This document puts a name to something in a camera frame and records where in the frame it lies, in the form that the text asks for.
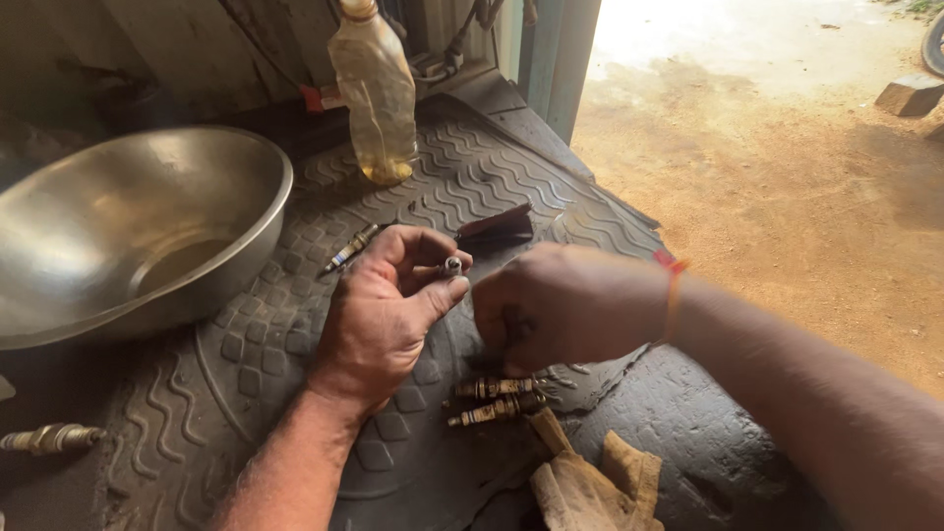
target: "rubber mat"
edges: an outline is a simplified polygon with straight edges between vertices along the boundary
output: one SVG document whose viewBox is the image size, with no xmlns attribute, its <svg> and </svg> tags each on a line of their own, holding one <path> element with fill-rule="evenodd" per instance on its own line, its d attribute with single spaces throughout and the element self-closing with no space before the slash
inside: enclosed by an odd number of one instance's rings
<svg viewBox="0 0 944 531">
<path fill-rule="evenodd" d="M 662 246 L 651 219 L 458 100 L 436 96 L 420 106 L 418 138 L 415 175 L 392 188 L 360 175 L 350 145 L 300 163 L 277 250 L 259 278 L 206 322 L 134 346 L 147 361 L 110 426 L 114 451 L 102 501 L 110 529 L 205 524 L 303 381 L 337 278 L 316 273 L 365 224 L 452 234 L 530 200 L 534 239 L 471 249 L 473 282 L 540 239 L 645 259 Z M 524 422 L 446 426 L 454 412 L 442 400 L 477 373 L 483 356 L 466 298 L 432 327 L 412 376 L 364 426 L 332 529 L 463 529 L 490 497 L 527 479 L 538 447 Z M 583 394 L 598 400 L 629 361 L 618 363 L 618 370 L 555 370 L 583 378 L 594 387 Z M 571 387 L 573 378 L 549 384 Z"/>
</svg>

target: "left hand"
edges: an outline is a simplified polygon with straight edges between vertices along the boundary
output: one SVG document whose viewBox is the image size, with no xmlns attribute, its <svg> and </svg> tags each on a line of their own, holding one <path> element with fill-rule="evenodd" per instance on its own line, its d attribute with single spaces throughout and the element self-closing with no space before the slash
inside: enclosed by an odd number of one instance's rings
<svg viewBox="0 0 944 531">
<path fill-rule="evenodd" d="M 413 370 L 433 323 L 469 290 L 465 276 L 437 266 L 472 256 L 448 236 L 394 225 L 381 232 L 338 281 L 308 376 L 308 390 L 363 420 L 387 403 Z"/>
</svg>

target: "dirty hand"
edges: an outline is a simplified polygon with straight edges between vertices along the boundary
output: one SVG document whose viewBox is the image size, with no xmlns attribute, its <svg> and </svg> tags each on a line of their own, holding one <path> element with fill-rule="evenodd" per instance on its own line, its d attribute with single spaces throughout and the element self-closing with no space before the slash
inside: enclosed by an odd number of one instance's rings
<svg viewBox="0 0 944 531">
<path fill-rule="evenodd" d="M 614 359 L 663 334 L 668 274 L 595 248 L 540 243 L 472 290 L 485 344 L 505 372 Z"/>
<path fill-rule="evenodd" d="M 413 370 L 430 326 L 462 300 L 466 277 L 444 279 L 449 256 L 472 257 L 432 229 L 381 232 L 338 281 L 308 389 L 359 418 L 379 411 Z"/>
</svg>

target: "dirt ground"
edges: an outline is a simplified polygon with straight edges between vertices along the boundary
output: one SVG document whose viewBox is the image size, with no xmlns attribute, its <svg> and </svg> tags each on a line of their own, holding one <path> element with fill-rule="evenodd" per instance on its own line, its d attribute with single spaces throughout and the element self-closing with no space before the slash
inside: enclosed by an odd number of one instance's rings
<svg viewBox="0 0 944 531">
<path fill-rule="evenodd" d="M 871 104 L 923 71 L 894 8 L 604 0 L 572 147 L 695 273 L 944 399 L 944 144 Z"/>
</svg>

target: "metal bowl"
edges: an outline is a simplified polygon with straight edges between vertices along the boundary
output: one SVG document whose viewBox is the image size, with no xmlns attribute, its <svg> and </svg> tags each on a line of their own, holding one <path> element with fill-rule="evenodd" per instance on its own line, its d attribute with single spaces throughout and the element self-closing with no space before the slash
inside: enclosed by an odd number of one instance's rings
<svg viewBox="0 0 944 531">
<path fill-rule="evenodd" d="M 0 350 L 209 315 L 272 254 L 291 187 L 285 153 L 232 128 L 133 134 L 37 171 L 0 195 Z"/>
</svg>

